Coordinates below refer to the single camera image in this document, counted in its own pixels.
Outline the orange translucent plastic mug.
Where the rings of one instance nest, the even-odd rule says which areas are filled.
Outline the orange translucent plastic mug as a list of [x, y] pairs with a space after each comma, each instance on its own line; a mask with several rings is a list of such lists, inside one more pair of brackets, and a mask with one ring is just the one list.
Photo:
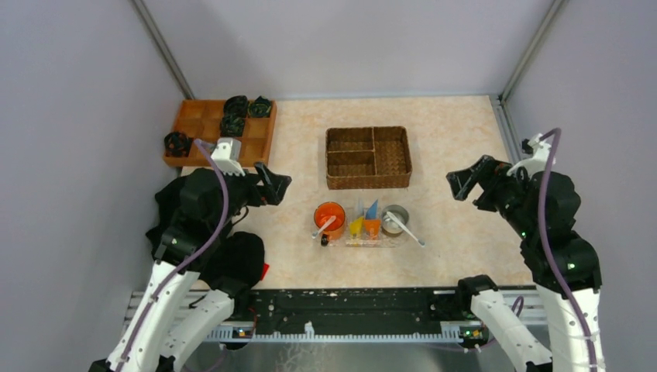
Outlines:
[[320, 239], [321, 246], [328, 246], [343, 237], [346, 211], [339, 203], [327, 201], [315, 209], [313, 221], [316, 226], [315, 238]]

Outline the metal cup orange base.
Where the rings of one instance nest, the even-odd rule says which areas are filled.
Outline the metal cup orange base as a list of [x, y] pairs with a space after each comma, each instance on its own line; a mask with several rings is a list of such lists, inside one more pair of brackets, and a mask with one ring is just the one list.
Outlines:
[[380, 213], [382, 233], [389, 237], [397, 237], [404, 233], [397, 221], [406, 224], [409, 220], [408, 210], [401, 205], [387, 205]]

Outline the brown wicker divided basket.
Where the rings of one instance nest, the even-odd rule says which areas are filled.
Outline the brown wicker divided basket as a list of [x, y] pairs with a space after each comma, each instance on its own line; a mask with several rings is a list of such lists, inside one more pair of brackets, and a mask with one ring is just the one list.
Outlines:
[[325, 167], [330, 190], [408, 188], [408, 132], [403, 126], [329, 128]]

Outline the yellow toothbrush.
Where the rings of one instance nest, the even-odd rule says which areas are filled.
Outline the yellow toothbrush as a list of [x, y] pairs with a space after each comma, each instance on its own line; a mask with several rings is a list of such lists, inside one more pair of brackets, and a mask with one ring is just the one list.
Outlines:
[[349, 224], [349, 237], [351, 239], [359, 239], [361, 236], [361, 233], [363, 231], [363, 221], [364, 217], [360, 216], [355, 218], [351, 223]]

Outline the blue toothbrush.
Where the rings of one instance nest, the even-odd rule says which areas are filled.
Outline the blue toothbrush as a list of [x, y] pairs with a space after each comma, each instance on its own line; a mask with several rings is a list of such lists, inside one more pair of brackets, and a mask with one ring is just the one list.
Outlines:
[[373, 204], [365, 210], [365, 220], [376, 220], [378, 209], [378, 200], [375, 200]]

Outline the clear textured plastic tray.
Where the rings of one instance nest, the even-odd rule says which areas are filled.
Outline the clear textured plastic tray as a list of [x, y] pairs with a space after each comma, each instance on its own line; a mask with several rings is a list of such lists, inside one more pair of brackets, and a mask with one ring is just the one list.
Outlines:
[[387, 213], [393, 213], [408, 228], [411, 228], [410, 213], [401, 205], [387, 205], [377, 209], [377, 222], [379, 229], [374, 232], [368, 232], [365, 223], [361, 225], [361, 230], [357, 234], [352, 234], [349, 224], [356, 220], [358, 215], [354, 208], [346, 209], [347, 225], [342, 237], [334, 242], [335, 246], [347, 246], [358, 248], [397, 248], [406, 243], [412, 243], [413, 239], [396, 224], [391, 223]]

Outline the orange toothbrush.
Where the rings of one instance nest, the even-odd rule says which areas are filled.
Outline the orange toothbrush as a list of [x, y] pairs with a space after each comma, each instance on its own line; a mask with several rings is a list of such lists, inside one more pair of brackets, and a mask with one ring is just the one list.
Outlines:
[[365, 230], [365, 235], [368, 240], [379, 239], [380, 223], [381, 221], [379, 219], [363, 221], [363, 228]]

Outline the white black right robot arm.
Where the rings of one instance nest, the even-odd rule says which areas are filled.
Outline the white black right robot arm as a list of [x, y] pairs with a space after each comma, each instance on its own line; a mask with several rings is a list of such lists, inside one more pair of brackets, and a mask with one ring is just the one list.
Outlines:
[[458, 283], [461, 302], [497, 339], [518, 371], [603, 371], [598, 307], [602, 277], [593, 246], [574, 229], [581, 199], [564, 174], [532, 170], [482, 156], [446, 176], [463, 201], [496, 212], [518, 234], [525, 265], [544, 305], [549, 346], [531, 336], [519, 317], [501, 307], [496, 284], [484, 274]]

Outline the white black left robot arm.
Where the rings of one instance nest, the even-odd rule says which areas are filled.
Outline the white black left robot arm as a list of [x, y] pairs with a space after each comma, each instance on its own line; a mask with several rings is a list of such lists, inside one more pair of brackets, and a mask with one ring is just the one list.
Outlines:
[[259, 162], [242, 175], [199, 168], [158, 191], [148, 285], [116, 348], [91, 370], [182, 370], [213, 328], [247, 308], [262, 277], [263, 241], [233, 235], [234, 217], [279, 205], [291, 182]]

